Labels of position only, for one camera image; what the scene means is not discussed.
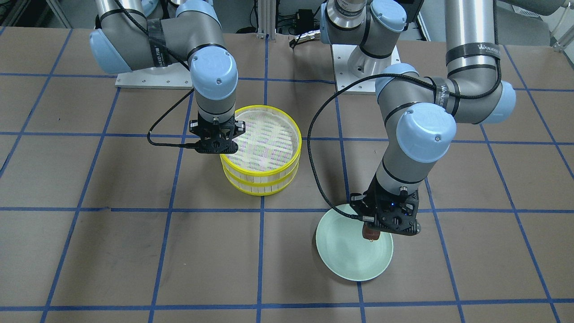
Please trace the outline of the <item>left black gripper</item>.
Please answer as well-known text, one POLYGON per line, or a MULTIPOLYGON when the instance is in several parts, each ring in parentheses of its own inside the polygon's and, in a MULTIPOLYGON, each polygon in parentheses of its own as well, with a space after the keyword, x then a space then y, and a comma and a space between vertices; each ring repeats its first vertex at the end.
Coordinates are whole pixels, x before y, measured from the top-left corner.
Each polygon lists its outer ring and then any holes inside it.
POLYGON ((416 220, 419 206, 418 190, 408 193, 401 187, 398 195, 387 192, 373 178, 363 194, 352 193, 350 206, 358 218, 369 227, 382 232, 414 236, 422 227, 416 220))

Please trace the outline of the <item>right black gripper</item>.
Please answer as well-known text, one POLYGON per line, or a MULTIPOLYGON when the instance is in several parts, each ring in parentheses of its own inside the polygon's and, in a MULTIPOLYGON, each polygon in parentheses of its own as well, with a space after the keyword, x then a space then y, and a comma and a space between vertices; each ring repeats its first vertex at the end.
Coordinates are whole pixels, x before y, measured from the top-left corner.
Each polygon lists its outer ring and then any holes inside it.
POLYGON ((234 116, 225 122, 217 117, 208 121, 198 116, 198 119, 190 121, 189 131, 200 138, 188 145, 197 153, 234 154, 239 146, 233 139, 245 133, 246 125, 244 121, 236 121, 234 116))

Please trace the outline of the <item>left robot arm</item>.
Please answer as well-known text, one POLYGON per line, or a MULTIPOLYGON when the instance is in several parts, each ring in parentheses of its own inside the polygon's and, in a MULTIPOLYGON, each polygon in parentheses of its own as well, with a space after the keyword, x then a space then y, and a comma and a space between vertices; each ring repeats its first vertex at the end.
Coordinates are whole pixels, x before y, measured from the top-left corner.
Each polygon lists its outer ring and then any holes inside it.
POLYGON ((501 79, 496 2, 448 0, 445 14, 445 78, 422 77, 406 63, 358 74, 359 82, 375 82, 389 145, 367 190, 351 194, 353 212, 334 210, 362 222, 364 239, 418 234, 418 188, 447 153, 457 124, 500 123, 515 108, 515 90, 501 79))

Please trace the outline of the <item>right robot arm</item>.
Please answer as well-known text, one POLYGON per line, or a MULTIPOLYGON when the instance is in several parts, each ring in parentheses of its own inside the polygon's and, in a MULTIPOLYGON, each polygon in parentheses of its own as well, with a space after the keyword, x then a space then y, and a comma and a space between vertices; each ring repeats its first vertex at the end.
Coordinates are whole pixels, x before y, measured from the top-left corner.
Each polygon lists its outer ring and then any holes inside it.
POLYGON ((224 43, 221 23, 207 0, 187 0, 174 18, 147 19, 140 0, 98 0, 100 27, 89 43, 108 74, 180 63, 191 74, 198 119, 189 124, 194 143, 179 144, 198 153, 234 154, 234 139, 246 131, 235 119, 238 70, 224 43))

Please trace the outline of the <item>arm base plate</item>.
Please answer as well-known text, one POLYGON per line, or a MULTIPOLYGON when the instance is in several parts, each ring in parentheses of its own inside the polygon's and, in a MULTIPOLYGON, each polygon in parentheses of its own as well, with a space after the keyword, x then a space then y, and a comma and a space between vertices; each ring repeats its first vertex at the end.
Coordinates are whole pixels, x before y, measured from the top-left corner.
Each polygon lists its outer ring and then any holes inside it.
POLYGON ((351 83, 379 74, 386 67, 400 62, 397 47, 383 59, 368 57, 355 45, 333 44, 331 49, 337 90, 348 88, 351 83))
POLYGON ((180 63, 118 74, 115 86, 138 89, 190 90, 193 88, 191 74, 180 63))

